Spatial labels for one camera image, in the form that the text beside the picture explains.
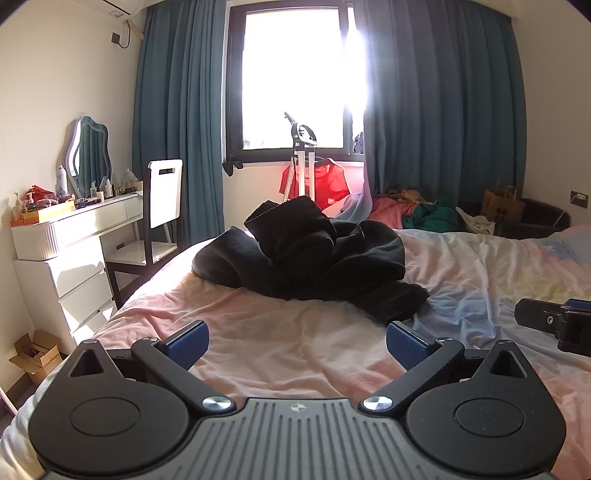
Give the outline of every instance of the green clothing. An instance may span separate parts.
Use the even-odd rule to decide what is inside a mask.
[[[435,205],[421,203],[409,217],[402,218],[404,228],[416,228],[427,232],[457,232],[457,212],[448,200],[439,200]]]

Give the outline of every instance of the white drawer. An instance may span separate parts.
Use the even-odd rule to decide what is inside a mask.
[[[71,245],[127,220],[125,202],[106,204],[57,222],[62,245]]]
[[[74,333],[74,341],[78,345],[82,340],[92,337],[107,321],[115,314],[117,308],[115,302],[110,301],[103,305],[96,314],[90,317],[87,321],[82,323]]]
[[[111,286],[104,270],[62,297],[61,308],[70,331],[74,332],[101,306],[112,300],[112,297]]]
[[[56,286],[57,296],[63,297],[88,278],[105,269],[105,259],[98,236],[74,244],[58,257],[47,260]]]
[[[125,201],[125,210],[127,212],[127,219],[130,220],[142,214],[144,211],[144,197],[138,195],[131,197]]]

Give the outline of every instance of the pink clothing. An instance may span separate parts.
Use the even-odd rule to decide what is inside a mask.
[[[411,216],[416,207],[416,203],[399,203],[388,197],[375,198],[369,218],[385,223],[390,228],[402,230],[402,217]]]

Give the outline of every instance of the mirror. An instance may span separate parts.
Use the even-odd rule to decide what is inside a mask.
[[[93,181],[98,188],[103,177],[111,179],[108,142],[106,126],[89,116],[82,116],[76,121],[66,158],[66,172],[78,198],[90,196]]]

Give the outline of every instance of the electrical outlet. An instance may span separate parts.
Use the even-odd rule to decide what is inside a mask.
[[[587,195],[586,193],[580,193],[580,192],[570,192],[570,203],[572,203],[573,205],[582,207],[582,208],[588,208],[589,207],[589,195]]]

